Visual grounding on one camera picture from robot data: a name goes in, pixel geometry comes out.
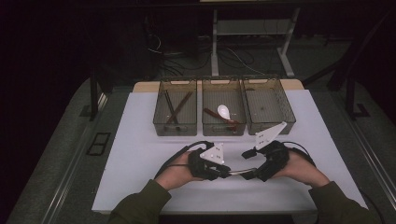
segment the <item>person's left hand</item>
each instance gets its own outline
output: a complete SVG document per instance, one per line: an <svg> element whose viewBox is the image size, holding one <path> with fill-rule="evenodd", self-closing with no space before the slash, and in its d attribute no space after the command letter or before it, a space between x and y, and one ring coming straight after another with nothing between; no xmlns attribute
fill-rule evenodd
<svg viewBox="0 0 396 224"><path fill-rule="evenodd" d="M189 164L190 152L185 152L177 157L172 164ZM202 178L193 177L188 166L169 166L159 176L155 178L158 184L164 189L177 189L191 182L203 180Z"/></svg>

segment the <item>brown stick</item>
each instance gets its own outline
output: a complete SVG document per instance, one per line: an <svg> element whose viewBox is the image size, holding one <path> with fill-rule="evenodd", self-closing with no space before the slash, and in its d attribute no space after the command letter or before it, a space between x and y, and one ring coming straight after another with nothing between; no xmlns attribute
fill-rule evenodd
<svg viewBox="0 0 396 224"><path fill-rule="evenodd" d="M187 94L184 96L184 98L181 100L180 104L178 104L178 106L176 107L174 113L172 114L172 116L168 119L168 121L166 121L166 123L170 123L178 114L178 112L180 112L181 108L183 107L184 104L187 103L187 101L189 100L190 96L192 95L192 91L187 92Z"/></svg>
<svg viewBox="0 0 396 224"><path fill-rule="evenodd" d="M166 103L168 103L168 107L169 107L169 110L171 111L171 114L174 114L175 110L173 109L171 98L169 97L168 91L165 91L165 98L166 98ZM175 122L175 124L178 124L176 117L174 117L174 122Z"/></svg>
<svg viewBox="0 0 396 224"><path fill-rule="evenodd" d="M213 112L212 110L210 110L210 109L208 109L208 108L204 108L204 112L206 112L206 114L208 114L208 115L210 115L210 116L212 116L212 117L214 117L214 118L222 119L222 120L224 120L224 122L226 122L226 123L230 123L230 124L239 124L238 121L233 120L233 119L225 119L225 118L222 117L220 114L218 114L218 113L216 113L216 112Z"/></svg>

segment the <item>floor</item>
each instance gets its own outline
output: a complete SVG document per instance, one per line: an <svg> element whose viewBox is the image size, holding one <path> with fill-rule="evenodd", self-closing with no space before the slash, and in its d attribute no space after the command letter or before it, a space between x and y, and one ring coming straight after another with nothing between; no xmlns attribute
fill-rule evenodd
<svg viewBox="0 0 396 224"><path fill-rule="evenodd" d="M210 51L205 39L203 37L202 53L198 58L180 57L174 51L169 52L155 79L210 75ZM252 36L248 41L243 38L220 39L219 73L241 75L259 71L286 78L275 51L282 40L281 37L268 36ZM304 80L334 63L349 45L348 42L331 42L324 46L324 43L325 39L321 36L292 40L288 57L295 78ZM396 146L396 127L359 84L356 103L363 104L371 117L350 120L344 110L345 88L337 92L328 91L326 84L330 77L331 74L322 77L305 88L311 91L358 187L373 201L371 203L367 198L369 209L378 218L383 217L385 223L395 223L395 207L384 191L386 186L378 181L381 175L370 165L363 151L367 147L372 149L389 179L396 180L396 151L392 150ZM81 85L66 108L8 223L106 223L107 216L92 212L91 207L131 90L132 86L116 87L102 98L97 118L90 121L87 117L89 113L84 113L90 104L89 81ZM96 133L110 133L105 153L102 156L85 155ZM358 137L357 133L362 133L364 137ZM292 218L295 223L315 223L316 220L316 216L312 215L295 215Z"/></svg>

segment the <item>wire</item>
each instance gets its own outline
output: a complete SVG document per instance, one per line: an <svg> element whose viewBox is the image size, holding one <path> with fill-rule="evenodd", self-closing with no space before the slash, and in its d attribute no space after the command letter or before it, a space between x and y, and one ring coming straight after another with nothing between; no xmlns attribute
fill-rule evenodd
<svg viewBox="0 0 396 224"><path fill-rule="evenodd" d="M255 60L254 60L254 56L251 54L251 53L249 53L248 51L246 51L246 50L243 50L243 52L245 52L250 58L251 58L251 62L246 62L245 60L243 61L245 64L253 64L254 62L255 62ZM228 59L228 60L232 60L232 61L234 61L234 62L238 62L238 63L240 63L240 61L239 60L237 60L237 59L234 59L234 58L230 58L230 57L227 57L227 56L225 56L225 55L223 55L226 59Z"/></svg>
<svg viewBox="0 0 396 224"><path fill-rule="evenodd" d="M155 175L154 178L156 178L158 175L160 175L166 168L167 166L174 161L177 157L181 156L183 153L187 152L190 148L201 145L201 144L206 144L206 141L199 141L196 143L192 143L189 146L183 147L180 151L178 151L177 153L175 153L175 155L173 155L171 158L169 158L160 168L160 170L157 172L157 174Z"/></svg>
<svg viewBox="0 0 396 224"><path fill-rule="evenodd" d="M229 175L242 175L242 174L245 174L245 173L248 173L251 171L255 171L255 170L257 170L257 168L250 168L250 169L241 170L241 171L229 171L228 174Z"/></svg>
<svg viewBox="0 0 396 224"><path fill-rule="evenodd" d="M228 65L228 66L231 67L231 68L237 68L237 69L245 68L245 66L234 66L234 65L231 65L231 64L227 63L227 62L223 59L223 57L224 57L224 58L227 58L227 59L230 59L230 58L228 58L227 56L224 56L224 55L221 54L219 51L218 51L218 57L219 57L219 59L220 59L223 63L225 63L226 65Z"/></svg>
<svg viewBox="0 0 396 224"><path fill-rule="evenodd" d="M289 144L294 144L294 145L296 145L296 146L299 146L300 148L302 148L302 149L306 152L306 154L307 154L308 156L311 156L311 155L309 155L308 150L306 150L305 147L301 146L300 144L297 144L297 143L295 143L295 142L282 142L282 143L283 143L283 144L289 143Z"/></svg>
<svg viewBox="0 0 396 224"><path fill-rule="evenodd" d="M180 63L174 62L174 61L169 60L169 59L165 59L165 60L168 61L168 62L170 62L170 63L176 64L177 66L179 66L179 67L182 68L182 69L186 69L186 70L199 70L199 69L201 69L201 68L203 68L203 67L205 67L205 66L207 65L207 63L209 62L209 59L210 59L210 55L211 55L210 53L207 55L206 60L205 60L205 62L204 62L202 65L199 65L198 67L195 67L195 68L188 68L188 67L185 67L185 66L181 65Z"/></svg>
<svg viewBox="0 0 396 224"><path fill-rule="evenodd" d="M160 46L161 46L161 39L160 39L157 35L153 35L153 36L157 37L157 39L158 39L158 46L157 46L157 49L159 49Z"/></svg>
<svg viewBox="0 0 396 224"><path fill-rule="evenodd" d="M174 77L176 77L176 76L177 76L177 74L176 74L175 72L171 71L171 70L170 70L170 69L168 69L168 68L161 67L161 66L158 66L158 67L159 67L159 68L161 68L163 71L168 71L168 72L172 73Z"/></svg>
<svg viewBox="0 0 396 224"><path fill-rule="evenodd" d="M180 72L180 71L178 71L175 67L168 66L168 65L166 65L165 63L163 64L163 66L164 66L165 68L167 68L167 69L172 69L173 71L175 71L176 73L178 73L180 76L183 76L183 73Z"/></svg>
<svg viewBox="0 0 396 224"><path fill-rule="evenodd" d="M158 50L155 50L155 49L148 49L148 50L151 51L151 52L154 52L154 53L163 54L162 52L160 52L160 51L158 51Z"/></svg>
<svg viewBox="0 0 396 224"><path fill-rule="evenodd" d="M241 62L246 68L250 69L250 70L253 71L253 72L257 72L257 73L259 73L259 74L265 75L264 73L259 72L259 71L255 70L255 69L249 67L247 64L245 64L245 62L242 61L242 59L239 58L239 56L238 56L233 50L231 50L231 49L229 49L229 48L225 48L225 49L229 50L233 55L235 55L235 57L239 60L239 62Z"/></svg>

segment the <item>white spoon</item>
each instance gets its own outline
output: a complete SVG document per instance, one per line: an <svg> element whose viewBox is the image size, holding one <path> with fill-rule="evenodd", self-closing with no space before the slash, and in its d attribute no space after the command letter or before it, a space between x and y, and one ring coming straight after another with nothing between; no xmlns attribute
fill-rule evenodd
<svg viewBox="0 0 396 224"><path fill-rule="evenodd" d="M230 118L230 111L228 110L226 105L219 105L218 107L218 113L221 115L222 118L224 119L231 119Z"/></svg>

